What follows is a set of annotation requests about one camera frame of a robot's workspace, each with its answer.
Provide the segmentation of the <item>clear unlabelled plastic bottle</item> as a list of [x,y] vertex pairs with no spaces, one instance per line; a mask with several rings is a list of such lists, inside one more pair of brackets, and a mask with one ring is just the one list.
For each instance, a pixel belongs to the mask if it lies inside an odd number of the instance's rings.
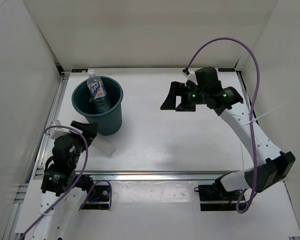
[[116,147],[113,143],[98,136],[92,141],[91,145],[101,151],[108,158],[111,158],[116,151]]

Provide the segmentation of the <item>green plastic bottle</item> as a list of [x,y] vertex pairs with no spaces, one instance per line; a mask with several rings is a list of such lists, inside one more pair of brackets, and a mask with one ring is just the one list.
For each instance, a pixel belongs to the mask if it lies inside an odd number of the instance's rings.
[[93,98],[89,99],[89,103],[93,104],[95,102],[95,100]]

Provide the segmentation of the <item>white blue label bottle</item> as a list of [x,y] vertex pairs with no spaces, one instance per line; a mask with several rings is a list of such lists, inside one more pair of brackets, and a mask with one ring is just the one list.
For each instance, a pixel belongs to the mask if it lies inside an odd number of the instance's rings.
[[111,109],[111,103],[101,77],[97,76],[94,70],[89,70],[87,74],[88,79],[86,83],[91,94],[95,110],[99,114],[107,112]]

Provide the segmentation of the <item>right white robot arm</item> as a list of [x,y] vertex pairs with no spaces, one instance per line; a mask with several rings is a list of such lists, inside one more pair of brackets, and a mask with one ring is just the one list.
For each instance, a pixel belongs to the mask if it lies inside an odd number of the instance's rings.
[[283,152],[250,119],[242,96],[232,86],[218,86],[206,93],[192,81],[173,81],[161,110],[194,112],[197,105],[206,105],[225,121],[249,152],[253,167],[230,172],[215,180],[214,193],[220,200],[228,199],[233,191],[252,189],[261,193],[286,178],[296,161],[292,152]]

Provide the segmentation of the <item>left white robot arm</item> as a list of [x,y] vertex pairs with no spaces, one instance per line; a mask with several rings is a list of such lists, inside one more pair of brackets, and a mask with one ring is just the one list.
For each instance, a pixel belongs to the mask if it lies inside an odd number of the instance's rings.
[[98,124],[72,121],[70,126],[53,124],[45,134],[54,141],[52,155],[45,162],[38,218],[21,234],[24,240],[33,230],[33,240],[62,240],[67,227],[86,200],[93,198],[93,179],[76,173],[81,153],[98,134]]

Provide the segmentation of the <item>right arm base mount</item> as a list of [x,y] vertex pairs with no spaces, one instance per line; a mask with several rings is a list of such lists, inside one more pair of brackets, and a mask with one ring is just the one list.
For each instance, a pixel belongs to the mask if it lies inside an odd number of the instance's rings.
[[242,193],[242,190],[222,193],[214,183],[198,185],[193,190],[199,194],[201,212],[236,211],[236,204]]

